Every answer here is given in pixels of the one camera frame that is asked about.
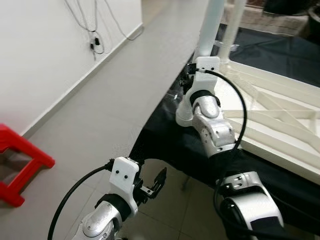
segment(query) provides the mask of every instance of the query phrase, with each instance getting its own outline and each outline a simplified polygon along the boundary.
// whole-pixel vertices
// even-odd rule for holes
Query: black tablecloth
[[[220,27],[221,36],[225,26]],[[240,47],[230,55],[233,61],[281,74],[320,87],[320,46],[299,37],[282,37],[240,29],[235,41]],[[180,73],[143,127],[130,157],[134,160],[160,159],[187,175],[214,186],[210,162],[198,133],[181,127],[175,112],[182,99]],[[286,169],[245,151],[245,159],[256,170],[267,189],[304,213],[320,221],[320,186]],[[284,221],[320,235],[320,222],[276,201]]]

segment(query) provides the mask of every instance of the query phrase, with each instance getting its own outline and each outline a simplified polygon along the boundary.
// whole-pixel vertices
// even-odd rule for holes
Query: white wall
[[[140,0],[108,2],[126,35],[141,25]],[[94,0],[80,3],[92,16]],[[108,54],[94,61],[88,34],[64,0],[2,1],[0,6],[0,123],[23,134]],[[104,0],[97,6],[98,30],[110,52],[125,38]]]

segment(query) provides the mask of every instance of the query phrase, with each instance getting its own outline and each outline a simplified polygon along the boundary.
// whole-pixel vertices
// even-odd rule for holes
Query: baseboard
[[[141,23],[129,35],[128,38],[132,39],[143,30]],[[129,40],[124,38],[110,54],[105,56],[95,64],[81,79],[79,79],[67,92],[65,92],[56,102],[54,102],[42,115],[40,115],[23,133],[24,138],[30,138],[39,128],[41,128],[46,121],[48,121],[64,104],[68,102],[89,80],[91,80],[99,70],[105,66],[125,45]]]

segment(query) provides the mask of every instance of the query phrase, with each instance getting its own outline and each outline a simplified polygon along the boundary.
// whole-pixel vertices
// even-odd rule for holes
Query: white vertical post
[[[234,44],[238,28],[241,22],[242,15],[245,10],[247,0],[235,0],[234,7],[231,14],[231,19],[226,27],[223,44],[219,49],[218,57],[220,57],[221,63],[226,63],[229,61],[230,49]]]
[[[194,51],[193,63],[197,57],[210,57],[224,8],[225,0],[209,0],[200,30],[199,42]]]

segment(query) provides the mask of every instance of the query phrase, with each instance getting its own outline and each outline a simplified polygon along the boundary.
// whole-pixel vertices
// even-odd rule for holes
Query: black cable
[[[64,198],[62,199],[62,201],[60,202],[58,208],[56,209],[54,216],[52,218],[51,224],[50,224],[50,228],[49,228],[49,232],[48,232],[48,240],[52,240],[53,239],[53,235],[54,235],[54,230],[59,218],[59,215],[62,211],[62,209],[64,208],[67,200],[69,199],[69,197],[71,196],[71,194],[88,178],[90,178],[92,175],[102,171],[102,170],[107,170],[110,165],[113,164],[113,162],[108,162],[106,165],[101,166],[91,172],[89,172],[87,175],[85,175],[84,177],[82,177],[79,181],[77,181],[75,183],[75,185],[73,185],[73,187],[67,192],[67,194],[64,196]]]
[[[300,214],[305,215],[305,216],[308,217],[308,218],[311,218],[313,221],[316,221],[316,222],[318,222],[318,223],[320,224],[320,220],[319,220],[318,218],[316,218],[316,217],[314,217],[314,216],[311,216],[310,214],[305,213],[304,211],[300,210],[299,208],[296,208],[295,206],[292,206],[291,204],[289,204],[289,203],[281,200],[280,198],[278,198],[277,196],[275,196],[275,195],[272,194],[271,192],[269,192],[269,194],[271,195],[271,197],[272,197],[273,199],[278,200],[278,201],[279,201],[280,203],[282,203],[283,205],[286,205],[287,207],[289,207],[289,208],[291,208],[291,209],[299,212]]]
[[[233,147],[233,149],[231,150],[231,157],[230,159],[233,161],[236,155],[236,150],[238,149],[238,146],[240,145],[240,142],[244,136],[245,130],[246,130],[246,126],[247,126],[247,107],[246,107],[246,103],[245,100],[241,94],[241,92],[238,90],[238,88],[225,76],[221,75],[220,73],[214,72],[214,71],[210,71],[210,70],[205,70],[205,69],[197,69],[196,71],[201,72],[201,73],[206,73],[206,74],[211,74],[214,76],[217,76],[221,79],[223,79],[224,81],[226,81],[233,89],[234,91],[237,93],[237,95],[240,98],[242,107],[243,107],[243,124],[242,124],[242,128],[239,134],[239,137],[237,139],[237,141],[235,142],[235,145]],[[217,184],[216,184],[216,189],[214,190],[214,194],[213,194],[213,206],[214,209],[216,211],[216,213],[218,214],[218,216],[224,221],[224,223],[228,224],[230,227],[242,232],[243,234],[247,234],[250,236],[256,236],[256,237],[263,237],[263,238],[269,238],[269,239],[279,239],[279,240],[297,240],[296,238],[292,238],[292,237],[287,237],[287,236],[280,236],[280,235],[275,235],[272,233],[266,233],[266,232],[261,232],[261,231],[255,231],[255,230],[250,230],[248,228],[244,228],[242,226],[240,226],[239,224],[236,224],[232,221],[230,221],[228,218],[226,218],[220,211],[219,207],[218,207],[218,193],[219,193],[219,189],[223,183],[224,178],[226,177],[228,168],[226,167],[226,169],[223,171],[223,173],[221,174],[221,177],[219,178]]]
[[[109,12],[110,12],[110,14],[111,14],[111,17],[113,18],[113,20],[114,20],[117,28],[119,29],[119,32],[120,32],[127,40],[129,40],[129,41],[134,41],[134,40],[136,40],[136,39],[144,32],[145,28],[142,27],[141,32],[140,32],[138,35],[136,35],[134,38],[128,38],[128,37],[125,35],[124,31],[122,30],[122,28],[121,28],[118,20],[116,19],[115,15],[114,15],[114,12],[112,11],[112,9],[111,9],[108,1],[107,1],[107,0],[104,0],[104,2],[105,2],[106,6],[107,6],[108,9],[109,9]]]

